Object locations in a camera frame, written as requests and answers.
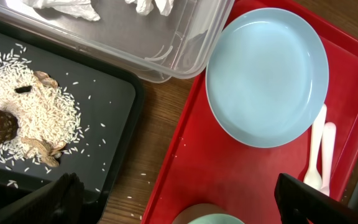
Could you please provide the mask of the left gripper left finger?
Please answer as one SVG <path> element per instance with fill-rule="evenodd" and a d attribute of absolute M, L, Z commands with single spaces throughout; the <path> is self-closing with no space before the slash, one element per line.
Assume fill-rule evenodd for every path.
<path fill-rule="evenodd" d="M 0 209 L 0 224 L 76 224 L 85 192 L 76 174 L 63 174 L 25 197 Z"/>

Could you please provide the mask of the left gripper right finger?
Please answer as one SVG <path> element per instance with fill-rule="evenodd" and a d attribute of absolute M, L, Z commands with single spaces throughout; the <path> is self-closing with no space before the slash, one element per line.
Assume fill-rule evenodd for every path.
<path fill-rule="evenodd" d="M 281 173 L 274 191 L 282 224 L 358 224 L 358 213 L 298 179 Z"/>

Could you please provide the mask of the white plastic spoon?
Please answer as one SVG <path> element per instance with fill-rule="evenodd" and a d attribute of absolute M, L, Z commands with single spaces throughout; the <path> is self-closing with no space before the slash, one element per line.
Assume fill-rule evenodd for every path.
<path fill-rule="evenodd" d="M 316 190 L 319 190 L 322 186 L 322 177 L 318 172 L 317 161 L 326 120 L 326 113 L 327 107 L 324 104 L 311 126 L 310 158 L 308 169 L 303 180 L 305 184 Z"/>

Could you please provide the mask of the white plastic fork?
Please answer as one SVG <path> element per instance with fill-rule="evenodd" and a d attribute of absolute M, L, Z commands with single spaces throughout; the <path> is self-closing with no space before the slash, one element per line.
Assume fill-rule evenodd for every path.
<path fill-rule="evenodd" d="M 336 125 L 328 122 L 324 125 L 321 141 L 322 157 L 322 185 L 320 192 L 329 196 L 331 168 L 333 163 L 334 144 L 336 139 Z"/>

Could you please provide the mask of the rice and food scraps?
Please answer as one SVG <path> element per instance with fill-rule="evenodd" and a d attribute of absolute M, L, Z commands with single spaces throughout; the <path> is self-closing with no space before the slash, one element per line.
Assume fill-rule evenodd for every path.
<path fill-rule="evenodd" d="M 76 173 L 88 190 L 100 192 L 112 159 L 96 135 L 104 124 L 91 122 L 56 80 L 32 70 L 26 50 L 0 40 L 0 113 L 12 117 L 9 134 L 0 135 L 0 182 Z"/>

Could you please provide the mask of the green bowl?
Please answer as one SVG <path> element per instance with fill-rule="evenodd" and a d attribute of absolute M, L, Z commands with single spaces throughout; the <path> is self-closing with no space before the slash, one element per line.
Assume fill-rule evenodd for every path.
<path fill-rule="evenodd" d="M 217 205 L 199 203 L 180 212 L 172 224 L 244 224 L 244 222 Z"/>

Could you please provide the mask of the large light blue plate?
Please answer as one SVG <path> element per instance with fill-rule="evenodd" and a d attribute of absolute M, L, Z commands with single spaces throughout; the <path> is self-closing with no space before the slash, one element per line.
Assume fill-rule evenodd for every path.
<path fill-rule="evenodd" d="M 234 19 L 206 67 L 216 121 L 252 147 L 282 146 L 302 135 L 321 111 L 328 85 L 323 41 L 300 15 L 277 7 Z"/>

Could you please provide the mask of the white napkin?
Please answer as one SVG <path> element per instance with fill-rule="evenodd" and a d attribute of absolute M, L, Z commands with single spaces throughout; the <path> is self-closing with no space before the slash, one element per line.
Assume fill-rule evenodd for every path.
<path fill-rule="evenodd" d="M 36 9 L 53 8 L 56 11 L 81 17 L 87 21 L 100 20 L 99 14 L 94 10 L 90 0 L 22 0 L 24 4 Z"/>

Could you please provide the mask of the small white tissue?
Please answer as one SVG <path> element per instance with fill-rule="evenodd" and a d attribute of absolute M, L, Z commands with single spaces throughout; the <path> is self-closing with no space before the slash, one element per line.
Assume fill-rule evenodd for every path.
<path fill-rule="evenodd" d="M 147 16 L 156 6 L 162 16 L 168 16 L 173 8 L 174 0 L 125 0 L 127 4 L 136 4 L 136 12 Z"/>

